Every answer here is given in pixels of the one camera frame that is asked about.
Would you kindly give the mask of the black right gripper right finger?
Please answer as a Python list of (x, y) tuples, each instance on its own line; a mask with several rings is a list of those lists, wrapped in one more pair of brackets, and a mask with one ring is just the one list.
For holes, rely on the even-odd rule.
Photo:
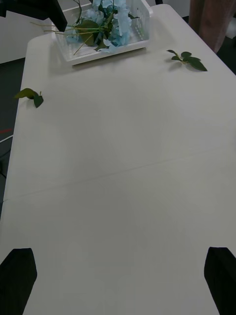
[(228, 248), (210, 247), (204, 278), (219, 314), (236, 314), (236, 258)]

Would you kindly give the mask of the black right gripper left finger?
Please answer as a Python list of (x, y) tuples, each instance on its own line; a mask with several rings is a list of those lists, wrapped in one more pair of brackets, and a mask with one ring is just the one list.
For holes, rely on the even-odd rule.
[(0, 264), (0, 314), (22, 315), (36, 279), (32, 249), (13, 249)]

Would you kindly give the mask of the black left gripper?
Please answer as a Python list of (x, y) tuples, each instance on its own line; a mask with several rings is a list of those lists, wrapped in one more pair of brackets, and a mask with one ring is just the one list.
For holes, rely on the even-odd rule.
[[(49, 17), (44, 0), (0, 0), (0, 16), (5, 18), (8, 11), (35, 19)], [(57, 0), (50, 1), (50, 20), (60, 32), (65, 31), (67, 20)]]

